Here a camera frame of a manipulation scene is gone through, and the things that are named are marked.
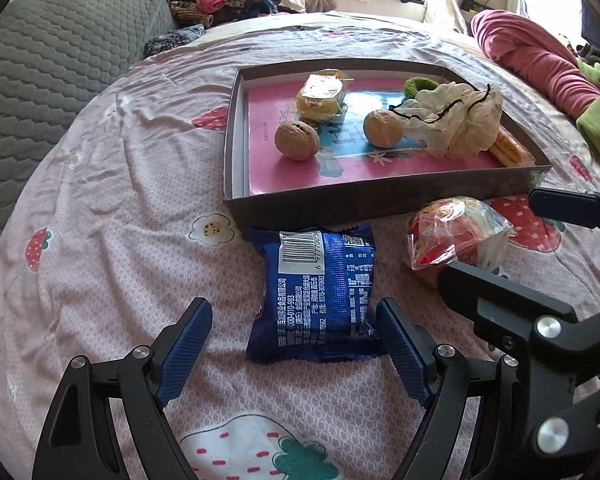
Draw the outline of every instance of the clear plastic wrapper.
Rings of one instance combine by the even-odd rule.
[[[507,168],[529,168],[536,165],[536,159],[509,131],[500,127],[496,141],[489,148],[491,155],[495,156]]]
[[[300,118],[320,123],[341,117],[342,102],[351,81],[341,70],[326,69],[311,74],[294,103]]]
[[[491,272],[515,235],[513,225],[484,202],[465,196],[437,200],[411,219],[408,263],[433,286],[440,270],[456,260]]]

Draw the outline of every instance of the strawberry print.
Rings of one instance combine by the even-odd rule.
[[[221,107],[211,110],[206,114],[200,115],[191,121],[196,128],[205,130],[217,130],[224,132],[226,130],[226,120],[229,116],[229,108]]]
[[[193,471],[204,480],[340,477],[321,443],[302,443],[287,428],[259,413],[238,413],[224,424],[193,431],[180,446]]]
[[[571,155],[569,159],[569,163],[571,167],[576,171],[576,173],[582,177],[585,182],[591,183],[593,181],[593,177],[589,173],[589,170],[585,167],[585,165],[580,160],[580,157],[577,155]]]
[[[42,228],[31,237],[27,248],[24,251],[24,259],[27,262],[27,267],[32,272],[38,272],[40,267],[40,256],[44,249],[48,249],[53,233],[46,228]]]
[[[511,243],[541,253],[552,253],[560,246],[564,224],[534,215],[528,206],[528,197],[495,198],[490,206],[516,229],[518,236],[510,238]]]

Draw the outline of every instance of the metal screw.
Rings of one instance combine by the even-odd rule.
[[[456,355],[456,349],[451,345],[440,345],[438,347],[438,353],[442,355],[442,357],[453,357]]]
[[[502,338],[502,347],[507,351],[511,352],[516,347],[516,342],[510,335],[506,335]]]
[[[502,360],[504,361],[504,364],[506,364],[507,366],[510,366],[512,368],[515,368],[516,366],[518,366],[518,360],[514,359],[513,357],[511,357],[508,354],[505,354],[505,356],[502,358]]]
[[[557,453],[568,439],[569,425],[563,418],[548,418],[538,429],[538,447],[543,453]]]
[[[544,316],[538,319],[536,323],[536,330],[538,333],[547,339],[554,339],[560,335],[562,332],[562,325],[560,321],[555,319],[555,317]]]
[[[78,357],[71,359],[71,368],[75,368],[77,370],[78,368],[82,368],[86,363],[87,359],[81,355],[78,355]]]
[[[137,346],[134,348],[134,357],[136,359],[144,359],[151,352],[151,349],[148,346]]]

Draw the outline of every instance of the blue snack package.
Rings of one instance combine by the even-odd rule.
[[[253,230],[251,241],[266,261],[251,361],[327,363],[385,352],[366,321],[375,253],[369,225],[339,233]]]

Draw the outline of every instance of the qr code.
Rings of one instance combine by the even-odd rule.
[[[362,238],[358,238],[357,236],[342,236],[345,245],[352,245],[354,247],[364,247],[365,241]]]

